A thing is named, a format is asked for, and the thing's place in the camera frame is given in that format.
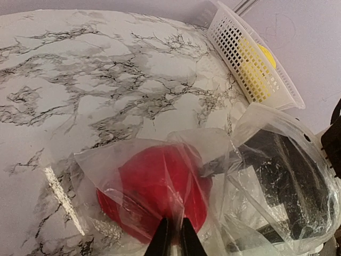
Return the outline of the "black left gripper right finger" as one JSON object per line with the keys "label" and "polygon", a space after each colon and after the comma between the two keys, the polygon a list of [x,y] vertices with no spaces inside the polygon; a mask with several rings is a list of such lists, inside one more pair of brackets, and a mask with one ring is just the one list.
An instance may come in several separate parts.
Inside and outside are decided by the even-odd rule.
{"label": "black left gripper right finger", "polygon": [[181,227],[181,255],[207,256],[189,218],[184,218]]}

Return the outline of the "clear zip top bag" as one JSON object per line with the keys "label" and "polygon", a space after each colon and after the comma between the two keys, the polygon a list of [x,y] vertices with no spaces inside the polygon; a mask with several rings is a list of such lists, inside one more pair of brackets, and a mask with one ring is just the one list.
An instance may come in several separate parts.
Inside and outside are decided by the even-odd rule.
{"label": "clear zip top bag", "polygon": [[[123,203],[119,167],[135,154],[154,146],[183,143],[193,146],[201,156],[202,167],[219,155],[226,155],[247,141],[257,131],[267,130],[285,135],[303,143],[308,137],[309,153],[316,156],[333,189],[333,234],[321,240],[269,240],[256,229],[250,228],[235,218],[226,218],[222,213],[227,176],[217,174],[209,178],[213,185],[206,201],[207,218],[203,227],[196,231],[207,255],[310,255],[328,241],[340,226],[340,179],[327,161],[319,139],[299,120],[259,103],[251,104],[231,134],[219,128],[201,128],[170,133],[165,140],[130,139],[85,150],[74,155],[76,168],[72,182],[79,200],[79,210],[84,224],[96,229],[101,235],[112,237],[113,243],[104,250],[105,255],[144,255],[148,244],[143,244],[124,232],[101,209],[96,191],[106,188],[111,199]],[[170,219],[170,255],[181,255],[181,227]]]}

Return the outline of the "fake red apple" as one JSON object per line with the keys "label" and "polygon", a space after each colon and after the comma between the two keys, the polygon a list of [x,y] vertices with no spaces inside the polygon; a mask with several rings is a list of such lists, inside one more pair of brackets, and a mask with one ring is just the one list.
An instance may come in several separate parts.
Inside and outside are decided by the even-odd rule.
{"label": "fake red apple", "polygon": [[103,212],[124,232],[148,244],[163,217],[178,224],[189,218],[199,231],[207,218],[206,201],[213,181],[201,177],[201,156],[193,146],[183,143],[149,147],[119,167],[123,203],[97,190]]}

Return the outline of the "fake yellow banana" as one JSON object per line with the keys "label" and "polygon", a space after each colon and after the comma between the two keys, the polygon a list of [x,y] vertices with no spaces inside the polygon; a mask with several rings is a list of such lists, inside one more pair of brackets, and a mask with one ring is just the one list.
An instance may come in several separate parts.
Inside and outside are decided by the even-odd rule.
{"label": "fake yellow banana", "polygon": [[251,102],[263,102],[270,97],[265,83],[269,69],[247,39],[238,40],[238,53],[241,57],[239,78]]}

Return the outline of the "aluminium corner post right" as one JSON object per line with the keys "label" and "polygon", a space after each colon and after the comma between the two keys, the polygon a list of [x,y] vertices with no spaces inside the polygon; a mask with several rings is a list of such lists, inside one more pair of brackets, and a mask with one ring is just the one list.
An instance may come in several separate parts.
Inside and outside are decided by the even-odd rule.
{"label": "aluminium corner post right", "polygon": [[244,15],[247,13],[254,5],[256,5],[259,0],[242,0],[234,9],[233,11],[238,14],[239,16]]}

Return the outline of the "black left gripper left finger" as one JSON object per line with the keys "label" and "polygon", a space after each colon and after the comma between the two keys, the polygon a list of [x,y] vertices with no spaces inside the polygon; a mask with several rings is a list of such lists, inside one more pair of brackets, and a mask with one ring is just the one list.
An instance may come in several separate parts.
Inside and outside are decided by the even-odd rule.
{"label": "black left gripper left finger", "polygon": [[144,256],[169,256],[170,249],[171,223],[168,218],[162,218]]}

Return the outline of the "white perforated plastic basket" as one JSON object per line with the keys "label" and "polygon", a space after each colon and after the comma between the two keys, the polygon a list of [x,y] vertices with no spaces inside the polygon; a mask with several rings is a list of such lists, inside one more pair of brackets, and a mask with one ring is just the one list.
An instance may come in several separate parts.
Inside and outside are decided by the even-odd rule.
{"label": "white perforated plastic basket", "polygon": [[249,103],[278,110],[305,108],[292,80],[258,33],[221,2],[208,28],[208,39]]}

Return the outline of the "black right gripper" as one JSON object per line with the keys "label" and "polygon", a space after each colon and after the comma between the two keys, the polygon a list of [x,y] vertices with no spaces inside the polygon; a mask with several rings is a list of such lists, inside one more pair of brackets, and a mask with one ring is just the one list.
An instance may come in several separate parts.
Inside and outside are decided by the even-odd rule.
{"label": "black right gripper", "polygon": [[[340,179],[340,100],[321,137]],[[227,176],[222,213],[269,240],[321,240],[333,234],[333,189],[316,156],[303,143],[260,130],[202,167],[202,175]]]}

